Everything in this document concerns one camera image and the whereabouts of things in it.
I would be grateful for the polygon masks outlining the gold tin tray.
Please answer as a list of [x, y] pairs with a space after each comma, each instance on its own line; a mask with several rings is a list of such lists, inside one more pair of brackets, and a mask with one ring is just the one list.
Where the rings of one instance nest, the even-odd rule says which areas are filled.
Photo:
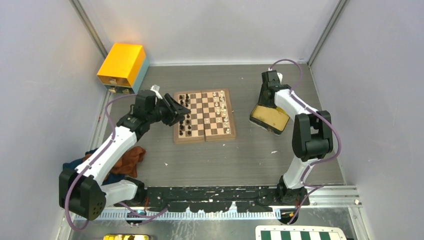
[[290, 117], [279, 107], [272, 108], [257, 104], [250, 113], [249, 120], [262, 129], [279, 136], [286, 128]]

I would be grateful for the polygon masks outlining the wooden chess board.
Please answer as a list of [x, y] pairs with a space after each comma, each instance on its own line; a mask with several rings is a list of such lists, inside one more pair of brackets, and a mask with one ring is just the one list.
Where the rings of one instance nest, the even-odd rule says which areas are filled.
[[[228, 122], [224, 122], [219, 92], [224, 91], [225, 108]], [[219, 106], [215, 106], [213, 93], [219, 99]], [[174, 143], [197, 143], [234, 140], [236, 138], [235, 118], [231, 104], [230, 92], [227, 88], [190, 90], [174, 93], [174, 98], [184, 107], [190, 109], [185, 119], [174, 126]], [[220, 117], [216, 115], [216, 108], [220, 108]]]

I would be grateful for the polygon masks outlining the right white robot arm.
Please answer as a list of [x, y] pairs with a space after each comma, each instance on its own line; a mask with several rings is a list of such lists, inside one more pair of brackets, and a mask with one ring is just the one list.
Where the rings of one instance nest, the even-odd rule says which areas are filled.
[[291, 144], [294, 157], [276, 189], [279, 202], [288, 206], [305, 197], [304, 181], [313, 164], [333, 150], [333, 134], [328, 126], [331, 115], [301, 100], [289, 85], [281, 83], [276, 70], [262, 72], [261, 77], [259, 105], [282, 109], [293, 120]]

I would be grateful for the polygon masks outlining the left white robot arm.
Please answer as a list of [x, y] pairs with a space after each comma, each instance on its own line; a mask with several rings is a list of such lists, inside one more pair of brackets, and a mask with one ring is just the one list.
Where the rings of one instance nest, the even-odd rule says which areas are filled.
[[105, 207], [128, 201], [141, 206], [146, 200], [144, 183], [127, 177], [104, 185], [103, 182], [119, 158], [133, 147], [157, 122], [173, 126], [185, 119], [190, 110], [170, 94], [161, 95], [159, 86], [135, 94], [129, 113], [112, 123], [107, 140], [84, 162], [59, 175], [59, 205], [69, 218], [77, 214], [89, 221], [101, 215]]

